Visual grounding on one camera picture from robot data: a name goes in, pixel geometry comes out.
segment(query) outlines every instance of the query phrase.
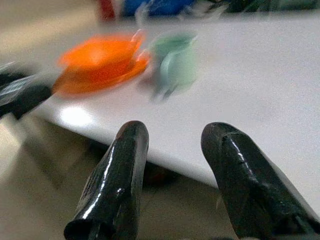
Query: white table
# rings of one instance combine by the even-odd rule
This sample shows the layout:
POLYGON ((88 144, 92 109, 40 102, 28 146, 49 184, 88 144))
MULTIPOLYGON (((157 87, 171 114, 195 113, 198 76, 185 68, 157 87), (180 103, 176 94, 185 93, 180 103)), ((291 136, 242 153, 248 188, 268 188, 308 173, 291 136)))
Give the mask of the white table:
MULTIPOLYGON (((198 79, 191 89, 155 103, 138 77, 85 98, 53 96, 35 113, 106 144, 122 124, 140 120, 149 131, 150 162, 212 186, 201 133, 211 122, 232 124, 251 136, 320 215, 320 16, 163 20, 145 28, 147 43, 167 31, 197 31, 198 79)), ((135 29, 128 22, 82 29, 14 57, 59 73, 59 55, 92 34, 135 29)))

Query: orange cup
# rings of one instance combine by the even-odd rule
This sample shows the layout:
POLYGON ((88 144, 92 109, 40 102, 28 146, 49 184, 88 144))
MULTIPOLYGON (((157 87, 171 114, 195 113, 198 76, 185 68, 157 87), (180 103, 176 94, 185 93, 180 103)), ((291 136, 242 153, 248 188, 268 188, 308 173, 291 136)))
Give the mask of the orange cup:
POLYGON ((132 35, 95 36, 66 52, 58 63, 68 71, 96 75, 95 81, 115 78, 132 67, 132 59, 144 40, 141 31, 132 35))

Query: black object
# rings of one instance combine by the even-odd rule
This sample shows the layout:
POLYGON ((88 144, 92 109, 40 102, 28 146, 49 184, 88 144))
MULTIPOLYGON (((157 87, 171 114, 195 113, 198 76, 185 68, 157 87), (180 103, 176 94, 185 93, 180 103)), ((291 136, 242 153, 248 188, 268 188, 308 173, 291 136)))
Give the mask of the black object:
POLYGON ((130 121, 117 133, 82 192, 67 240, 133 240, 149 146, 146 126, 130 121))
POLYGON ((211 9, 228 4, 226 13, 313 10, 318 0, 209 0, 211 9))
POLYGON ((214 122, 201 147, 239 238, 320 240, 316 214, 248 135, 214 122))
MULTIPOLYGON (((105 155, 109 145, 103 144, 96 140, 90 140, 89 152, 100 159, 105 155)), ((151 162, 145 163, 143 173, 143 188, 162 187, 175 182, 180 175, 176 172, 170 171, 164 167, 158 166, 151 162)))
POLYGON ((51 90, 45 85, 33 85, 22 90, 13 101, 0 106, 0 117, 12 113, 17 119, 31 111, 51 96, 51 90))
POLYGON ((35 75, 30 69, 9 63, 0 67, 0 117, 12 113, 20 119, 51 96, 48 86, 30 85, 35 75))

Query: beige floor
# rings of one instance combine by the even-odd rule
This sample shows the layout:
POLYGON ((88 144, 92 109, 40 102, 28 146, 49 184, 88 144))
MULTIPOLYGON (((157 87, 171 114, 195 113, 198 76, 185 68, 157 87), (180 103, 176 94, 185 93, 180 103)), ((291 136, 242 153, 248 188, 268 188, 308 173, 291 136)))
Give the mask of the beige floor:
POLYGON ((1 0, 0 56, 98 24, 95 0, 1 0))
MULTIPOLYGON (((84 137, 31 116, 20 122, 6 116, 0 131, 0 239, 64 239, 64 226, 99 161, 97 154, 88 150, 84 137), (34 143, 38 152, 44 148, 42 154, 32 148, 34 143), (52 161, 57 182, 55 173, 43 171, 52 161)), ((144 189, 139 239, 235 237, 224 205, 216 208, 218 198, 216 189, 183 176, 144 189)))

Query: mint green mug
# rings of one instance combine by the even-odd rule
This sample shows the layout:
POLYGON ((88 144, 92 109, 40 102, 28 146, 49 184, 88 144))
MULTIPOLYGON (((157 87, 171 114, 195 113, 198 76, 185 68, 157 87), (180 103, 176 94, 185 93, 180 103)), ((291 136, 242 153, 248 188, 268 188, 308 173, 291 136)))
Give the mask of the mint green mug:
POLYGON ((153 42, 150 49, 155 60, 156 92, 171 94, 196 80, 195 39, 196 34, 183 32, 153 42))

